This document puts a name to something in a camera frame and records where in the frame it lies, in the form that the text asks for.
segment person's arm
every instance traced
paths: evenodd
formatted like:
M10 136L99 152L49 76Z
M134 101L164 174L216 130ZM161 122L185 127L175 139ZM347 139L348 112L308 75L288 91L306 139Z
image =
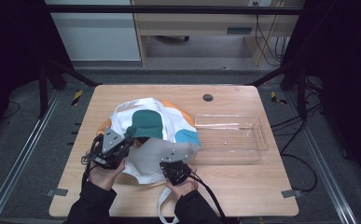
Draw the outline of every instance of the person's arm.
M192 173L197 169L188 166ZM181 223L187 224L222 224L223 222L217 216L208 202L198 192L198 182L188 178L180 186L173 186L167 181L167 187L172 190L177 198L174 213Z
M90 170L89 181L81 190L80 198L72 205L64 224L109 224L109 209L116 192L111 189L119 173L125 169L125 159L117 170L96 166Z

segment transparent container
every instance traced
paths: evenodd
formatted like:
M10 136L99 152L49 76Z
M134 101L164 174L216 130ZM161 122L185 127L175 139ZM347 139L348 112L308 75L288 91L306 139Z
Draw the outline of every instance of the transparent container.
M249 164L268 150L258 116L196 115L195 126L201 141L195 164Z

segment wooden tabletop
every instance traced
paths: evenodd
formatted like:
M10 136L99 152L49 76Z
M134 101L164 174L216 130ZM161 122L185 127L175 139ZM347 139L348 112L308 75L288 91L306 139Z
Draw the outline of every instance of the wooden tabletop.
M202 99L213 95L211 102ZM252 86L232 85L102 85L95 89L72 152L64 168L58 189L66 196L54 196L49 213L67 217L78 200L85 167L80 159L90 149L96 130L114 112L117 105L139 98L168 100L190 115L233 114L259 116L268 150L260 151L260 160L245 165L198 165L198 175L215 193L228 217L295 216L299 208L294 197L284 198L291 189L282 159L258 91ZM165 183L138 185L134 177L120 174L113 189L118 193L111 209L112 217L157 217L158 198ZM203 186L199 191L216 210ZM166 217L174 216L175 198L162 207Z

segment black sleeve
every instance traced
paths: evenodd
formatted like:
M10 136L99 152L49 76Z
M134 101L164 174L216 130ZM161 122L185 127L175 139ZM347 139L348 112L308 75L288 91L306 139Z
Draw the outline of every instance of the black sleeve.
M112 189L107 191L87 182L64 224L109 224L108 210L116 196Z
M187 224L222 224L212 207L195 189L180 197L174 213L181 223Z

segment white wall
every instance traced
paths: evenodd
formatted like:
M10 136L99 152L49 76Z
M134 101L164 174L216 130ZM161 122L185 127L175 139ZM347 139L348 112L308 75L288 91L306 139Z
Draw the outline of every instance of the white wall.
M129 5L129 0L46 0L47 4ZM132 14L52 13L72 61L140 61Z

